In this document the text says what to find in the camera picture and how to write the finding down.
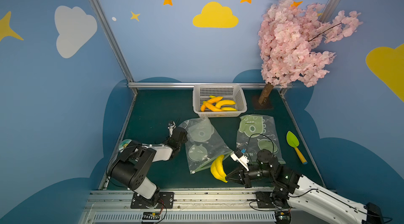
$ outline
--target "toy banana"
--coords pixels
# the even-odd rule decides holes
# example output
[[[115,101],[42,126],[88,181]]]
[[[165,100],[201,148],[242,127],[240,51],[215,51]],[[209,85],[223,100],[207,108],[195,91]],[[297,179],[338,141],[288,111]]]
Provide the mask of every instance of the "toy banana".
[[[221,108],[223,105],[235,105],[234,100],[221,100],[216,103],[217,108]]]
[[[210,166],[210,172],[216,179],[227,183],[226,173],[223,170],[223,158],[224,157],[225,157],[224,155],[220,155],[215,159],[215,161],[213,161],[212,165]]]
[[[213,112],[222,112],[223,111],[223,110],[213,106],[212,104],[210,104],[209,102],[206,102],[206,101],[203,102],[203,105],[205,105],[207,108],[209,108]]]
[[[232,107],[221,107],[220,109],[223,111],[238,111],[237,109],[234,109]]]
[[[211,97],[211,99],[208,100],[207,102],[209,102],[210,104],[218,102],[219,100],[223,99],[223,97],[221,97],[221,96],[219,96],[219,97],[209,96],[209,97]],[[201,106],[201,112],[205,112],[205,109],[206,109],[206,105],[204,104]]]

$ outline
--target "blue painted backdrop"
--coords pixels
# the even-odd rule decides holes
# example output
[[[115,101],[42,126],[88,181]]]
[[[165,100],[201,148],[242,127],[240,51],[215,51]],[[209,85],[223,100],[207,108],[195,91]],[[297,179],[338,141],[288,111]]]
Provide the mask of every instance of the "blue painted backdrop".
[[[232,82],[241,72],[260,69],[258,30],[262,15],[277,0],[100,0],[135,81],[167,77],[181,82]],[[209,2],[230,7],[238,17],[230,29],[192,24]],[[328,0],[295,0],[302,5]],[[131,19],[134,14],[139,21]]]
[[[56,48],[58,6],[0,0],[24,40],[0,41],[0,223],[76,223],[96,189],[133,93],[100,25],[71,58]]]
[[[326,185],[353,200],[371,201],[395,218],[392,223],[402,223],[404,102],[365,59],[376,47],[404,43],[404,5],[402,0],[341,0],[341,9],[362,12],[364,24],[351,37],[321,45],[318,51],[336,52],[326,66],[330,73],[311,88],[295,82],[287,100]]]

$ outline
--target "yellow cloud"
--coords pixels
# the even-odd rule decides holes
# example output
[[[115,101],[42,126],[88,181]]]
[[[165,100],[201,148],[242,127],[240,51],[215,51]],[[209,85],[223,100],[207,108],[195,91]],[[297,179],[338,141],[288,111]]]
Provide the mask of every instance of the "yellow cloud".
[[[400,76],[404,69],[404,44],[396,49],[378,47],[366,56],[369,69],[383,81],[402,101],[404,85]]]
[[[238,24],[238,18],[229,7],[223,7],[217,2],[206,4],[200,15],[192,20],[199,28],[233,28]]]

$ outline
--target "plastic bag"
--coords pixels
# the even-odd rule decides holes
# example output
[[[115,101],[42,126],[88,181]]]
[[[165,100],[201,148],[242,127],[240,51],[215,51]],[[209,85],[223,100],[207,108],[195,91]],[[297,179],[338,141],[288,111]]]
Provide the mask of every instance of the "plastic bag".
[[[256,154],[258,151],[266,149],[278,158],[280,164],[286,163],[282,159],[275,121],[272,116],[244,115],[240,119],[236,146],[240,150],[246,150],[246,155],[250,162],[256,163]]]
[[[210,124],[209,118],[189,119],[179,125],[188,132],[185,143],[189,172],[210,168],[211,163],[220,155],[227,158],[232,152]]]

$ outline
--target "plastic basket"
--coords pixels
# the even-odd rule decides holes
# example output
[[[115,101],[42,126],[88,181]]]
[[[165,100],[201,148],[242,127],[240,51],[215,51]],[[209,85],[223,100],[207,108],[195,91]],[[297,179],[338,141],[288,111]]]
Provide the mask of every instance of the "plastic basket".
[[[223,96],[224,100],[234,100],[235,105],[224,105],[222,107],[232,107],[238,111],[213,112],[206,108],[204,112],[201,112],[203,102],[210,100],[210,95]],[[232,83],[195,85],[192,92],[192,105],[194,106],[194,112],[199,117],[237,117],[247,111],[246,98],[241,86]]]

